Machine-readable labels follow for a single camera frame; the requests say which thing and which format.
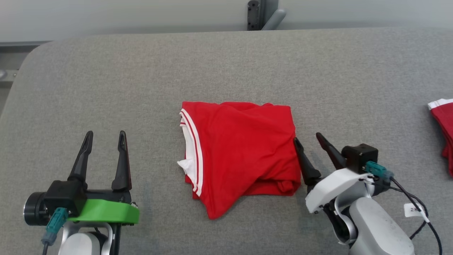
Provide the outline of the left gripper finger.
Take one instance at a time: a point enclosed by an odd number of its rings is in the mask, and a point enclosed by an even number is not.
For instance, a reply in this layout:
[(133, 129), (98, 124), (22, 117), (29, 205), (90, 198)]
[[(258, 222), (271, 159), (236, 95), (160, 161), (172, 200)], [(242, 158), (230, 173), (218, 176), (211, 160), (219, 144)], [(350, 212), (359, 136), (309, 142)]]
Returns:
[(115, 178), (111, 184), (111, 189), (115, 192), (128, 192), (132, 189), (132, 180), (129, 150), (125, 131), (120, 131), (119, 133), (117, 149), (119, 152), (119, 158)]
[(78, 152), (73, 168), (67, 179), (68, 181), (77, 180), (82, 183), (85, 183), (88, 157), (92, 152), (92, 145), (93, 145), (93, 132), (88, 131), (84, 137), (84, 141), (81, 144), (81, 148)]

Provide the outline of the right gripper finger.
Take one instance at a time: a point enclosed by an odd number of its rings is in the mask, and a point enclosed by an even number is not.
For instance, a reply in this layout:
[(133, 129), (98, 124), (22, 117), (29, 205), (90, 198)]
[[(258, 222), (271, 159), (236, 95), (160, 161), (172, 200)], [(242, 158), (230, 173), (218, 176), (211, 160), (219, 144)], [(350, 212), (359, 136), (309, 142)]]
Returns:
[(304, 179), (304, 184), (307, 187), (314, 187), (319, 181), (322, 180), (322, 175), (319, 170), (315, 169), (312, 163), (308, 160), (304, 153), (304, 147), (297, 137), (293, 140), (296, 149), (297, 158), (301, 168), (301, 174)]
[(316, 133), (316, 138), (322, 149), (327, 152), (335, 169), (339, 170), (346, 168), (346, 159), (320, 132)]

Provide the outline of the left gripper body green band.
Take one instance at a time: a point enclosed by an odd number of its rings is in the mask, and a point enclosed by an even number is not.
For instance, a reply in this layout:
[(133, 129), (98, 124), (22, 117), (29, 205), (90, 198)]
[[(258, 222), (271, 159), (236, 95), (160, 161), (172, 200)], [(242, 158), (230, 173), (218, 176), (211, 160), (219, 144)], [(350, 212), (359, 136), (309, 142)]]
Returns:
[[(46, 226), (52, 217), (44, 205), (44, 192), (32, 193), (24, 205), (24, 220), (29, 226)], [(105, 222), (112, 224), (138, 224), (139, 208), (131, 203), (103, 199), (88, 199), (78, 217), (68, 216), (72, 222)]]

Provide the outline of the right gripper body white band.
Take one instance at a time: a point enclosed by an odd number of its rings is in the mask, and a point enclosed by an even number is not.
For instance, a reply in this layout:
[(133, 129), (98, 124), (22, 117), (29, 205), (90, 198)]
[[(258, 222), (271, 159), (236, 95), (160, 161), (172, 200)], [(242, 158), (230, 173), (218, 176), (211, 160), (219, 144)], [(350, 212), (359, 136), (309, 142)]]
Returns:
[(358, 174), (348, 168), (334, 171), (308, 193), (305, 203), (309, 213), (315, 213), (333, 199), (339, 200), (339, 206), (346, 206), (359, 198), (377, 195), (376, 188), (383, 188), (383, 192), (389, 189), (389, 181), (379, 179), (375, 182), (373, 177), (370, 173)]

